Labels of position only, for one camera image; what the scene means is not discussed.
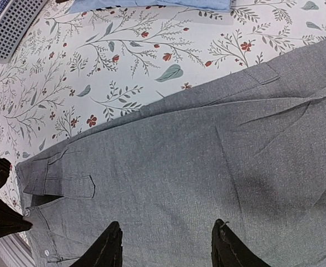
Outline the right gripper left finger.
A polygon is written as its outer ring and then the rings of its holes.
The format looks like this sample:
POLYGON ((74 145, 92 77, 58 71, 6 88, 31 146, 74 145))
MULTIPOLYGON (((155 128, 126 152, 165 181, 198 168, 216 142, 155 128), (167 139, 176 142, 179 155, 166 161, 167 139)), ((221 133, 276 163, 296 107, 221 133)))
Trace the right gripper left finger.
POLYGON ((122 267, 122 230, 113 221, 70 267, 122 267))

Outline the aluminium front rail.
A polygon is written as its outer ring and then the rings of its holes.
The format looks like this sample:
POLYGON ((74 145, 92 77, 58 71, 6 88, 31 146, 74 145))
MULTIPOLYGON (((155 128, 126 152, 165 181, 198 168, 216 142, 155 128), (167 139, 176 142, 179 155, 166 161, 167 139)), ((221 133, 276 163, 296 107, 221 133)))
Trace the aluminium front rail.
POLYGON ((21 234, 11 234, 0 238, 0 258, 7 266, 35 267, 31 248, 21 234))

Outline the white plastic laundry basket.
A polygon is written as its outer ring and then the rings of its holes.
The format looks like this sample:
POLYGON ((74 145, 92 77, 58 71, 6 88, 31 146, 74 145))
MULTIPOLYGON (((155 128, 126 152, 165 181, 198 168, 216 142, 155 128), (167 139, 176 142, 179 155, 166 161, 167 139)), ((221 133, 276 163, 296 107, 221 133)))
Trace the white plastic laundry basket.
POLYGON ((8 63, 46 1, 10 1, 0 16, 0 64, 8 63))

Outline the folded light blue shirt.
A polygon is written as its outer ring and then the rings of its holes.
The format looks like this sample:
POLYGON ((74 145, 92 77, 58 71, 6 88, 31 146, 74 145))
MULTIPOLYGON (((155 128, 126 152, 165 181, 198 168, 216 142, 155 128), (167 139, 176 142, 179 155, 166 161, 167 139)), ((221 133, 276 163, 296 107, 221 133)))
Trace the folded light blue shirt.
POLYGON ((79 13, 96 9, 114 7, 148 7, 148 6, 170 6, 189 7, 208 11, 228 12, 231 8, 230 0, 96 0, 96 1, 74 1, 70 13, 79 13))

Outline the floral patterned tablecloth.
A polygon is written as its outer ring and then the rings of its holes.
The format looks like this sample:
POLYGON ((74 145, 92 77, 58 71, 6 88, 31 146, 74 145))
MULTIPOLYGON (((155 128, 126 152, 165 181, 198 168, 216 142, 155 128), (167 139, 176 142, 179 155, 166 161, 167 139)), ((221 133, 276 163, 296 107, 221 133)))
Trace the floral patterned tablecloth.
POLYGON ((232 1, 228 13, 48 1, 0 65, 0 157, 12 165, 206 84, 213 101, 274 78, 269 61, 326 39, 326 1, 232 1))

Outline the grey long sleeve shirt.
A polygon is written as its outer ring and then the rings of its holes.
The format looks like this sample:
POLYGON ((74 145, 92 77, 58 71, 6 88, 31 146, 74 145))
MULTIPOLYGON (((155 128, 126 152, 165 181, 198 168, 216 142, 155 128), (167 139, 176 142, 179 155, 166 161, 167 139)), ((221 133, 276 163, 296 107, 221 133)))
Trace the grey long sleeve shirt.
POLYGON ((270 266, 326 266, 326 39, 166 96, 16 166, 37 266, 113 221, 124 266, 210 266, 226 222, 270 266))

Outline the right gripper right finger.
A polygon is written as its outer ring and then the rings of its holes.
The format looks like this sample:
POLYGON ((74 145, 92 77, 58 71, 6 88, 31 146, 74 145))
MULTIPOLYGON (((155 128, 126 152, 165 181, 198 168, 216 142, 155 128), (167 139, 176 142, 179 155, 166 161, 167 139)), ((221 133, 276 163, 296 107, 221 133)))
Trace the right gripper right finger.
POLYGON ((213 267, 270 267, 234 234, 228 223, 217 219, 214 224, 211 233, 213 267))

